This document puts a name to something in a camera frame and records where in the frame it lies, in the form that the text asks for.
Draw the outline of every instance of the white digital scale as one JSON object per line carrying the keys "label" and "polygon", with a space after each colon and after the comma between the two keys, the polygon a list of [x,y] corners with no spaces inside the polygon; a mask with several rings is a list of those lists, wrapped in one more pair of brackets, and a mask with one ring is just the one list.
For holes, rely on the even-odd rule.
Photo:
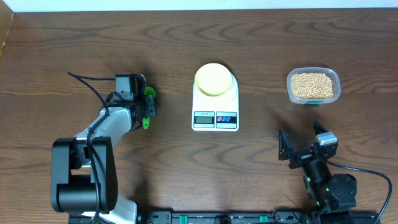
{"label": "white digital scale", "polygon": [[200,68],[195,75],[192,97],[193,130],[239,129],[238,82],[226,67],[211,63]]}

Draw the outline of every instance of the brown wood surface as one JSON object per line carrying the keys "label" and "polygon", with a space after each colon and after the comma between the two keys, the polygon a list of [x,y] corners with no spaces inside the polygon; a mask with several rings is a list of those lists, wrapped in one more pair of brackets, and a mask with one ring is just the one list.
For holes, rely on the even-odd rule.
{"label": "brown wood surface", "polygon": [[[119,192],[145,208],[273,210],[313,205],[302,170],[278,161],[277,130],[297,148],[319,119],[340,140],[341,164],[398,185],[398,10],[20,13],[0,61],[0,223],[65,223],[50,205],[51,145],[86,128],[100,101],[66,71],[144,73],[159,115],[114,149]],[[196,70],[222,62],[236,75],[240,129],[191,129]],[[292,104],[286,76],[330,67],[343,92],[318,108]],[[106,96],[113,82],[91,82]],[[379,211],[387,183],[358,180],[357,210]],[[397,223],[397,190],[382,217]]]}

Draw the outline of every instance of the wooden table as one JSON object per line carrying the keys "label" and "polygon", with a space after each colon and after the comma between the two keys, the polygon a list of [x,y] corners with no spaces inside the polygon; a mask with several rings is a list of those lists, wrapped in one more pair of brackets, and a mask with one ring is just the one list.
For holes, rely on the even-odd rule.
{"label": "wooden table", "polygon": [[[191,129],[198,68],[220,62],[240,88],[240,129]],[[343,92],[329,105],[292,104],[286,76],[330,67]],[[273,210],[314,205],[302,170],[278,161],[277,130],[297,149],[319,119],[339,138],[331,161],[372,169],[398,184],[398,11],[253,10],[20,13],[0,61],[0,223],[66,223],[50,205],[51,146],[85,129],[101,106],[67,71],[91,77],[143,73],[157,92],[148,130],[114,149],[119,192],[144,208]],[[90,82],[106,96],[113,82]],[[387,182],[358,180],[357,210],[379,211]],[[382,217],[396,223],[397,191]]]}

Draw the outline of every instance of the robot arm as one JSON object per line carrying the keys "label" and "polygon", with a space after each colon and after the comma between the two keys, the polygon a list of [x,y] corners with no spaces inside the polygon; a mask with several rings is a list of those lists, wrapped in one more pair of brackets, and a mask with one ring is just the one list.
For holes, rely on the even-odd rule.
{"label": "robot arm", "polygon": [[[70,214],[70,223],[89,223],[99,200],[99,219],[106,223],[135,223],[137,207],[118,195],[113,148],[136,122],[155,116],[154,96],[145,95],[143,75],[116,75],[113,102],[97,119],[74,138],[58,139],[52,148],[52,206]],[[99,198],[88,152],[88,136],[98,174]],[[72,169],[91,167],[90,175],[72,175]]]}

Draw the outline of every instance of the plastic container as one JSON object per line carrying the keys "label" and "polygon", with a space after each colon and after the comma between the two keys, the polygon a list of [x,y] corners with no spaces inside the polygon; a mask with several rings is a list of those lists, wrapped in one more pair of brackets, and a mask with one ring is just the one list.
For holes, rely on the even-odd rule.
{"label": "plastic container", "polygon": [[[294,95],[292,91],[292,83],[290,79],[295,74],[301,73],[324,73],[327,77],[331,79],[331,87],[333,90],[333,94],[335,95],[333,98],[328,99],[303,99]],[[296,68],[291,71],[286,79],[287,82],[287,93],[289,94],[289,99],[292,103],[298,104],[311,104],[311,105],[319,105],[323,103],[331,103],[337,100],[341,93],[340,80],[338,79],[338,75],[335,71],[330,68],[319,68],[319,67],[307,67],[307,68]]]}

